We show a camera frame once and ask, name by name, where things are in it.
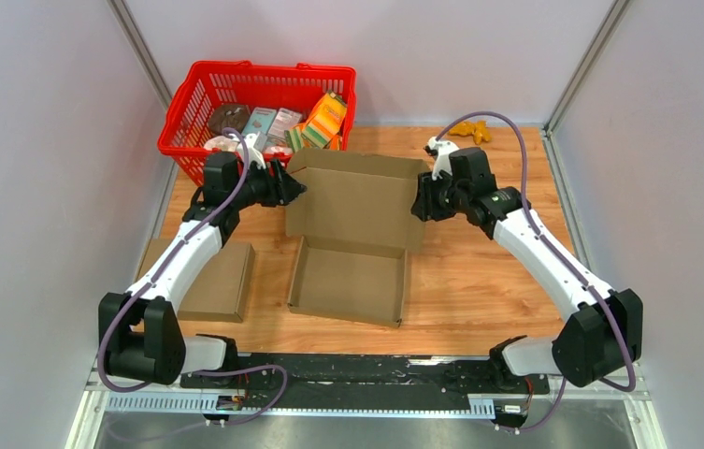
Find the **cardboard sheet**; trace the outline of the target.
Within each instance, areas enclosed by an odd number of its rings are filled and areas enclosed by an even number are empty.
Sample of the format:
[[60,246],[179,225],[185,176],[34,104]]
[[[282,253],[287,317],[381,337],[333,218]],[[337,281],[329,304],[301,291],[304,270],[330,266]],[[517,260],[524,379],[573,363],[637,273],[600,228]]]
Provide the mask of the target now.
[[409,298],[410,259],[424,222],[411,206],[422,159],[309,148],[288,173],[307,190],[286,208],[285,233],[299,240],[290,312],[399,327]]

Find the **cardboard box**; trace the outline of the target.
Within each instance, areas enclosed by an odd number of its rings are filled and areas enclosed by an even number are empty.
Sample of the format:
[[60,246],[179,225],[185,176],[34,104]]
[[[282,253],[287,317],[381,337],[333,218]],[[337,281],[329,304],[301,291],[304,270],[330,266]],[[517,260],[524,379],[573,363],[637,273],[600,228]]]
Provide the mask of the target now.
[[180,303],[179,320],[241,323],[250,297],[255,256],[248,242],[228,242],[196,276]]

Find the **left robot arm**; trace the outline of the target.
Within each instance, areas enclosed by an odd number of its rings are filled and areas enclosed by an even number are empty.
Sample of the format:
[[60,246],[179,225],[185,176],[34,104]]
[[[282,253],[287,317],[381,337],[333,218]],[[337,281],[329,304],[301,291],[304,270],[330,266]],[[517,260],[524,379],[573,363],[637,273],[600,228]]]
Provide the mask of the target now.
[[277,160],[210,155],[176,237],[135,283],[122,293],[105,294],[99,303],[96,359],[102,383],[130,392],[205,372],[220,388],[235,384],[241,365],[228,354],[229,340],[184,337],[177,313],[198,274],[232,236],[242,210],[284,207],[307,190]]

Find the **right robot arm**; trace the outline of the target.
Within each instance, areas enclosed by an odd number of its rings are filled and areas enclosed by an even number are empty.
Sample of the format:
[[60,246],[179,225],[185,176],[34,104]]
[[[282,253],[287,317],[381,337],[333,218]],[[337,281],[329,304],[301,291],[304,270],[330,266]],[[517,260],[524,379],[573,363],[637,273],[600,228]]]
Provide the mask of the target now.
[[510,392],[527,375],[548,374],[578,387],[602,382],[634,390],[642,343],[639,296],[599,279],[554,237],[518,189],[498,187],[483,150],[446,140],[424,150],[434,165],[418,176],[412,214],[423,222],[464,215],[523,265],[565,322],[555,337],[519,336],[493,347],[492,386]]

